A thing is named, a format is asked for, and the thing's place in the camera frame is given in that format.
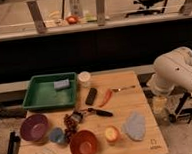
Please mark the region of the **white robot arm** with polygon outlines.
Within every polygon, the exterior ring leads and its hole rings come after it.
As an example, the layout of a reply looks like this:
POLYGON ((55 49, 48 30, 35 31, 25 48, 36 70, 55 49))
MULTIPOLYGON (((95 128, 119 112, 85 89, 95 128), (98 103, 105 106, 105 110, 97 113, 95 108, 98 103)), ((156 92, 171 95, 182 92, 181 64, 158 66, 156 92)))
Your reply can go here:
POLYGON ((176 85, 192 92, 192 50, 185 46, 159 55, 147 83, 156 96, 170 95, 176 85))

